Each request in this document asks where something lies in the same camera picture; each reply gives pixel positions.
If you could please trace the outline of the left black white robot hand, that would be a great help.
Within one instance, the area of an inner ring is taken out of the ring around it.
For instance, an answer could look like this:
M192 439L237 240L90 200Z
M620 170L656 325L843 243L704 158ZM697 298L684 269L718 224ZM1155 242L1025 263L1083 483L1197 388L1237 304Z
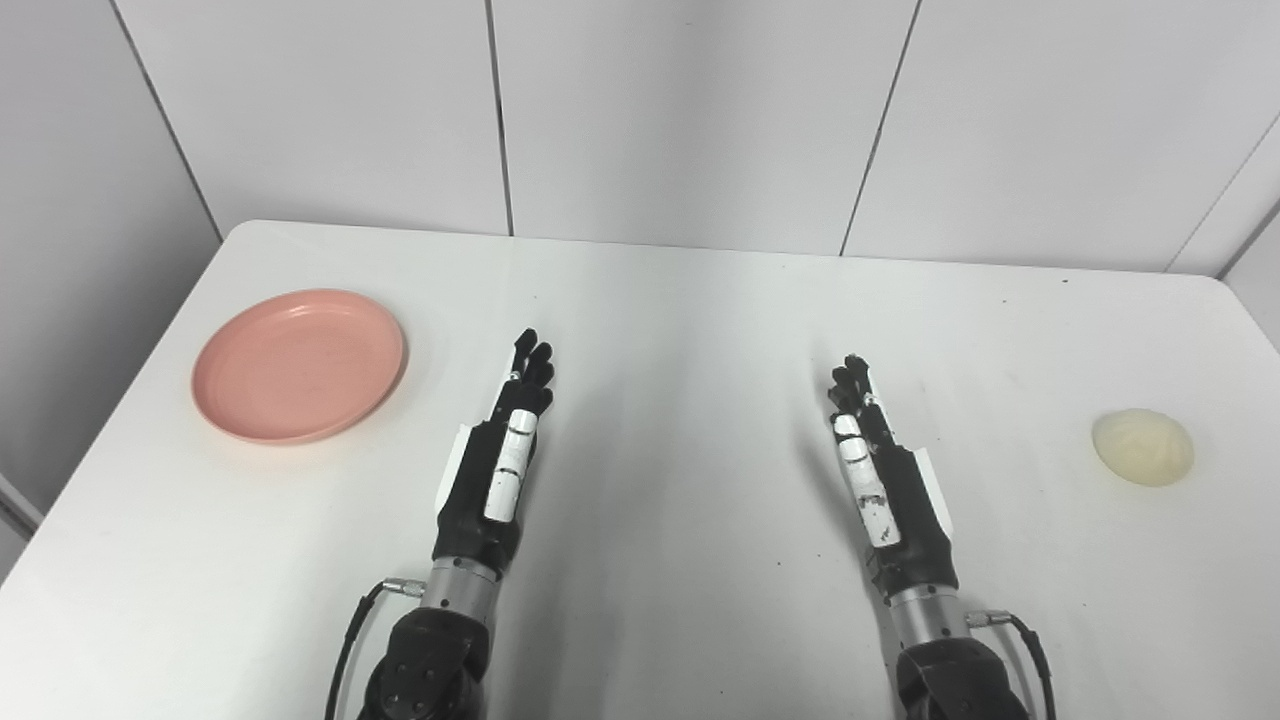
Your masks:
M502 579L521 541L520 497L553 402L552 346L532 328L515 341L489 416L462 425L436 496L433 559L480 566Z

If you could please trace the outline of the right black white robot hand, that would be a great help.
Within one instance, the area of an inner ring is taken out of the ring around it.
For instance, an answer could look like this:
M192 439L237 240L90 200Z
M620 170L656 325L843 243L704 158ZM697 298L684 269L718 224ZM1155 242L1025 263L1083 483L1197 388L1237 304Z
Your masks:
M916 455L899 443L856 354L832 370L831 433L842 477L869 542L867 566L884 598L911 588L960 587L952 543Z

